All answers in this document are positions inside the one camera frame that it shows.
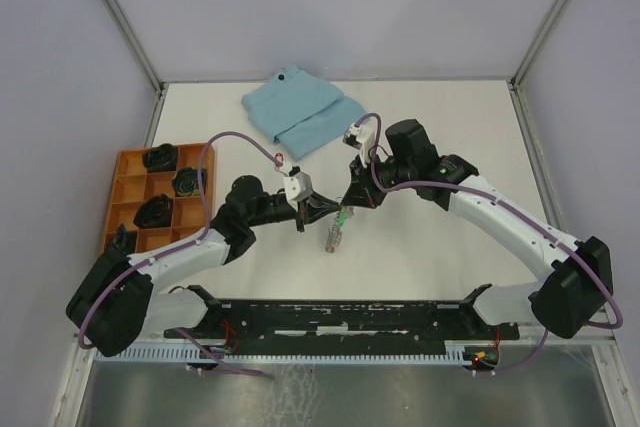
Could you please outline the green tag key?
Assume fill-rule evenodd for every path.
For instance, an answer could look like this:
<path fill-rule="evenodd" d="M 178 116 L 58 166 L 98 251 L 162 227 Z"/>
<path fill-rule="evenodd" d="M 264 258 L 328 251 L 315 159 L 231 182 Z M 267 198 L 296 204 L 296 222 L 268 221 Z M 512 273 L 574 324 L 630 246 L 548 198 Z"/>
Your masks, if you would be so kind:
<path fill-rule="evenodd" d="M 346 220 L 349 218 L 349 214 L 347 213 L 346 210 L 341 210 L 338 215 L 336 216 L 335 219 L 335 225 L 339 228 L 339 229 L 343 229 L 344 228 L 344 224 L 346 223 Z"/>

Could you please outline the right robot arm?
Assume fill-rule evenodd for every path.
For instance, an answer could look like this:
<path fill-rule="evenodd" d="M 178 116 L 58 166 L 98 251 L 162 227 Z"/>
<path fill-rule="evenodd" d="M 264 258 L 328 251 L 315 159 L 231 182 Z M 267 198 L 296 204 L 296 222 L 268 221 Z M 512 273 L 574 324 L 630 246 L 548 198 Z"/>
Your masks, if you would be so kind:
<path fill-rule="evenodd" d="M 342 203 L 375 209 L 387 194 L 411 189 L 488 234 L 531 272 L 529 283 L 486 284 L 458 315 L 467 336 L 481 338 L 505 323 L 538 323 L 570 339 L 595 326 L 594 315 L 613 296 L 609 247 L 595 236 L 581 241 L 520 209 L 478 169 L 454 154 L 443 156 L 415 119 L 386 130 L 358 120 L 345 132 L 357 149 Z"/>

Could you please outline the metal key organizer blue handle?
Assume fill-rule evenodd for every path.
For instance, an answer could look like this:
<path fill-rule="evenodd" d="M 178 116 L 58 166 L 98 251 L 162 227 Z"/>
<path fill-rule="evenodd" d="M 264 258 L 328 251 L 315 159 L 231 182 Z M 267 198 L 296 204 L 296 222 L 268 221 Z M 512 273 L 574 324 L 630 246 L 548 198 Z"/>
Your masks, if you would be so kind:
<path fill-rule="evenodd" d="M 326 244 L 325 244 L 325 251 L 329 254 L 334 253 L 337 248 L 339 247 L 341 240 L 342 240 L 342 230 L 343 229 L 339 229 L 336 225 L 335 225 L 335 219 L 336 216 L 338 215 L 338 213 L 341 210 L 346 210 L 347 213 L 349 214 L 349 218 L 352 218 L 354 215 L 354 208 L 351 206 L 347 206 L 347 207 L 342 207 L 335 215 L 334 220 L 333 220 L 333 224 L 331 225 L 330 229 L 328 230 L 328 235 L 327 235 L 327 240 L 326 240 Z"/>

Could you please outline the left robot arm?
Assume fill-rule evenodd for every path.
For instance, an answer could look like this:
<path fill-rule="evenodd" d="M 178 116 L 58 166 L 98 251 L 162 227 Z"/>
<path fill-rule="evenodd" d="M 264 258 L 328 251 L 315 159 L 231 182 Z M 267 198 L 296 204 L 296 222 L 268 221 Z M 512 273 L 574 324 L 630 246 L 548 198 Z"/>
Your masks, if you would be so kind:
<path fill-rule="evenodd" d="M 199 287 L 169 287 L 240 258 L 255 243 L 257 226 L 292 221 L 302 231 L 339 209 L 302 172 L 285 178 L 275 194 L 265 192 L 255 176 L 237 178 L 215 216 L 196 233 L 143 253 L 105 249 L 66 307 L 79 329 L 80 347 L 112 357 L 139 336 L 175 328 L 212 336 L 221 325 L 214 298 Z"/>

